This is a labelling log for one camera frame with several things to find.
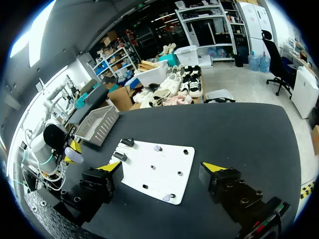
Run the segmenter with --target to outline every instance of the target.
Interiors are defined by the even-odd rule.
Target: ceiling
[[[72,63],[81,51],[86,51],[115,19],[141,2],[144,1],[57,0],[45,27],[40,60],[31,68],[29,67],[28,45],[12,58],[7,59],[3,72],[3,86],[4,91],[7,93],[12,91],[11,95],[21,104],[18,115],[22,115],[25,107],[36,94],[34,85],[39,77],[43,82],[47,82],[61,68]],[[40,11],[41,9],[30,17],[21,33],[29,30],[32,19]],[[8,118],[13,115],[17,118],[15,111],[3,104],[0,124],[3,122],[11,124]]]

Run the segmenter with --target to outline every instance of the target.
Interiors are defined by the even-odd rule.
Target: white shelving unit
[[[218,1],[218,4],[215,4],[215,5],[205,5],[205,6],[198,6],[198,7],[190,7],[190,8],[186,8],[186,9],[176,9],[175,13],[176,13],[176,16],[178,17],[179,21],[181,22],[181,25],[182,25],[182,27],[184,29],[184,32],[186,34],[187,40],[189,42],[189,45],[197,45],[198,48],[232,46],[233,53],[237,54],[237,48],[236,48],[234,35],[243,35],[243,36],[247,37],[246,26],[243,23],[243,19],[242,19],[241,15],[240,15],[240,12],[239,12],[238,7],[237,7],[237,5],[236,5],[234,0],[224,1],[224,2],[231,3],[232,7],[234,9],[224,9],[224,7],[223,7],[221,2],[223,2],[223,1]],[[196,10],[213,9],[213,8],[219,8],[221,10],[222,14],[202,15],[202,16],[192,17],[192,18],[187,18],[187,19],[183,19],[182,14],[181,14],[181,13],[186,13],[187,11],[196,11]],[[227,12],[237,12],[242,23],[229,22],[229,20],[227,18],[227,15],[226,15]],[[189,31],[188,27],[187,27],[187,23],[190,23],[190,22],[196,21],[196,20],[210,19],[210,18],[215,18],[215,17],[223,17],[225,19],[226,24],[227,24],[227,29],[228,29],[228,32],[225,33],[225,34],[229,34],[230,35],[231,43],[217,43],[217,44],[213,44],[213,45],[199,46],[199,43],[198,43],[198,40],[197,40],[197,36],[194,33],[194,28],[192,27],[192,25],[190,25],[191,31]],[[244,32],[242,31],[242,33],[234,33],[233,32],[233,28],[232,28],[232,26],[234,26],[234,25],[242,26],[242,28],[244,29]],[[211,30],[210,25],[208,25],[208,28],[209,28],[209,30],[211,32],[211,35],[212,35],[212,38],[213,38],[213,42],[215,43],[214,34],[213,34],[212,30]],[[234,59],[232,57],[226,57],[226,58],[212,58],[212,60],[213,61],[230,61],[230,60],[234,60]]]
[[[119,52],[122,51],[122,50],[123,50],[125,56],[121,57],[121,58],[120,58],[119,60],[117,60],[116,62],[113,62],[113,63],[109,63],[109,62],[108,62],[108,60],[109,60],[112,56],[114,56],[115,54],[119,53]],[[96,69],[99,65],[101,65],[103,62],[105,62],[105,64],[107,65],[107,67],[106,67],[103,71],[101,71],[100,73],[96,74],[96,75],[99,77],[99,79],[101,79],[100,76],[101,76],[104,72],[106,72],[107,70],[111,71],[111,72],[112,72],[112,76],[115,76],[115,77],[118,77],[118,72],[119,72],[119,71],[121,71],[122,69],[127,68],[127,67],[129,67],[129,66],[133,66],[134,69],[136,70],[136,67],[135,67],[135,65],[134,65],[134,62],[132,61],[132,59],[131,59],[131,57],[130,57],[130,55],[129,55],[129,53],[127,52],[127,50],[126,50],[125,47],[119,48],[119,49],[116,50],[112,55],[109,55],[109,56],[106,56],[105,54],[102,54],[102,58],[103,58],[103,60],[102,60],[101,62],[99,62],[95,67],[91,67],[91,69],[92,69],[92,71],[94,72],[94,74],[96,74],[95,69]],[[112,69],[112,66],[114,66],[114,65],[116,65],[117,63],[123,61],[125,58],[128,58],[129,61],[130,61],[130,63],[127,64],[127,65],[125,65],[125,66],[123,66],[121,69],[114,71],[114,70]]]
[[[187,19],[183,19],[182,15],[181,15],[181,13],[185,13],[187,11],[212,9],[212,8],[219,8],[221,10],[222,14],[204,15],[204,16],[192,17],[192,18],[187,18]],[[219,2],[219,4],[215,4],[215,5],[190,7],[190,8],[181,9],[181,10],[176,9],[175,12],[176,12],[176,15],[177,15],[179,21],[181,22],[181,25],[182,25],[182,27],[183,27],[183,29],[185,31],[185,34],[186,34],[186,37],[188,39],[189,45],[197,45],[198,48],[208,48],[208,47],[218,47],[218,46],[232,46],[233,53],[236,54],[236,45],[235,45],[234,36],[232,34],[232,29],[231,29],[231,26],[230,26],[229,21],[227,19],[226,13],[225,13],[225,11],[223,9],[223,6],[221,5],[220,2]],[[212,29],[211,29],[210,25],[208,24],[209,31],[210,31],[210,33],[212,35],[213,42],[215,44],[199,46],[196,34],[190,33],[188,31],[188,27],[187,27],[186,23],[187,22],[196,21],[196,20],[210,19],[210,18],[216,18],[216,17],[222,17],[222,18],[225,19],[225,22],[227,24],[227,29],[228,29],[228,32],[226,34],[230,35],[231,43],[215,43],[216,41],[215,41],[215,38],[214,38],[214,34],[212,32]],[[213,58],[213,61],[226,61],[226,60],[233,60],[233,58],[215,58],[215,59]],[[200,64],[201,67],[207,67],[209,61],[210,61],[210,65],[211,65],[211,57],[210,56],[203,56],[202,58],[199,58],[199,64]]]

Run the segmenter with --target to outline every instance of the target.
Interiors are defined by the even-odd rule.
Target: gray floor
[[[275,95],[278,84],[266,84],[267,79],[274,78],[271,73],[254,72],[248,65],[235,67],[234,63],[217,63],[213,68],[202,69],[205,80],[205,91],[227,89],[237,102],[266,103],[282,106],[295,131],[297,138],[302,185],[312,181],[319,172],[319,157],[315,156],[311,139],[311,129],[307,119],[302,119],[289,94],[281,89]]]

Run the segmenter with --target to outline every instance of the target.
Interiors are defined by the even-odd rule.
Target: white mounting plate
[[[155,151],[156,145],[162,151]],[[133,147],[119,143],[116,152],[127,156],[127,160],[122,162],[122,183],[164,202],[175,205],[181,203],[194,159],[193,147],[135,141]],[[112,156],[110,163],[115,161],[120,160]],[[170,194],[175,194],[175,197],[169,198],[169,201],[163,199]]]

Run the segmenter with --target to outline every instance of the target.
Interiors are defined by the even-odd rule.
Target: black office chair
[[[270,71],[275,75],[273,80],[267,80],[266,84],[269,82],[275,82],[279,84],[278,91],[276,92],[276,96],[279,95],[279,91],[283,86],[290,95],[292,95],[290,91],[290,87],[293,89],[295,86],[296,76],[295,74],[291,74],[284,66],[280,54],[276,45],[270,41],[272,36],[271,33],[265,30],[262,30],[263,41],[269,51],[271,61],[270,61]]]

